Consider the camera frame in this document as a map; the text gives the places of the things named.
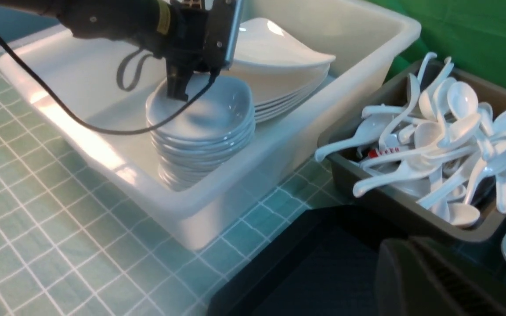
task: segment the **green backdrop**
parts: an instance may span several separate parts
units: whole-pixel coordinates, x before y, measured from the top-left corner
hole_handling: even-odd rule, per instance
[[[369,1],[422,25],[421,38],[396,58],[390,76],[433,51],[506,88],[506,0]]]

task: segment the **white plastic tub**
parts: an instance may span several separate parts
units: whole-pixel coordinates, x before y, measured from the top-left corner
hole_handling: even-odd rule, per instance
[[[375,91],[393,58],[420,34],[418,22],[361,0],[246,2],[244,20],[268,18],[311,48],[335,54],[331,75],[337,79],[286,117],[261,124],[251,145],[183,192],[161,184],[148,135],[95,134],[75,124],[9,56],[0,68],[93,168],[184,246],[203,248],[311,156],[319,134]],[[137,90],[119,90],[116,69],[133,51],[119,42],[77,40],[65,30],[17,53],[84,120],[132,129],[145,125],[145,100],[165,76],[162,61],[148,60]]]

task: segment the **black tray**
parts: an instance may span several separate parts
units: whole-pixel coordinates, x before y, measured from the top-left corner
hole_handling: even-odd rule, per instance
[[[378,248],[406,237],[358,206],[306,211],[217,292],[208,315],[377,315]]]

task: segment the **teal surface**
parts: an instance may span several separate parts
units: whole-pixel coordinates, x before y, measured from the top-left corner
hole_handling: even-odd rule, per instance
[[[310,161],[205,249],[185,250],[0,75],[0,316],[203,315],[291,221],[338,200],[329,166]]]

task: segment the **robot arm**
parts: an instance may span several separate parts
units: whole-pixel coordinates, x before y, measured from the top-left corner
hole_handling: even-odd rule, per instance
[[[123,40],[167,64],[167,94],[187,101],[194,72],[229,68],[242,0],[0,0],[0,6],[59,20],[76,38]]]

